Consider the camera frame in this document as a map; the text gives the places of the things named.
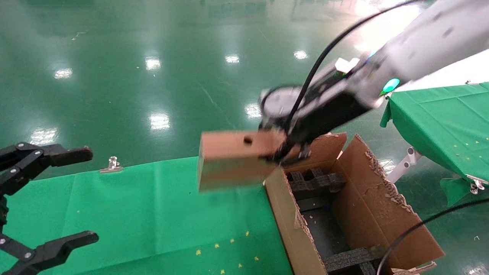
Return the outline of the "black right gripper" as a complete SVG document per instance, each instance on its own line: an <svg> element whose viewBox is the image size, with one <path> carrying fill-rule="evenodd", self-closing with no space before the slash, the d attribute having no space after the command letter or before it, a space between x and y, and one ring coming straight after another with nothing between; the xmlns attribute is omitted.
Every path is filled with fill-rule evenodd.
<svg viewBox="0 0 489 275"><path fill-rule="evenodd" d="M378 107L378 101L361 102L349 92L341 92L320 103L313 99L305 107L303 99L286 127L286 119L300 94L300 89L268 89L261 94L261 129L279 129L286 140L271 155L261 155L260 160L278 165L288 165L287 155L297 148L297 160L308 159L311 143L321 135L340 127Z"/></svg>

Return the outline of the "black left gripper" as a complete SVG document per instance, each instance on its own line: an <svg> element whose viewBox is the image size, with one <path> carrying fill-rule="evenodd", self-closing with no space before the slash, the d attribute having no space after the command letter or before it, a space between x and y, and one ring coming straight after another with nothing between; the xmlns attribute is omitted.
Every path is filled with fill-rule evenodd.
<svg viewBox="0 0 489 275"><path fill-rule="evenodd" d="M88 146L65 149L60 144L35 146L20 142L0 151L0 226L7 224L7 198L14 195L48 167L64 167L92 160L93 152ZM99 240L94 231L58 238L31 249L19 241L0 235L0 249L17 259L3 275L38 275L44 270L65 264L71 252Z"/></svg>

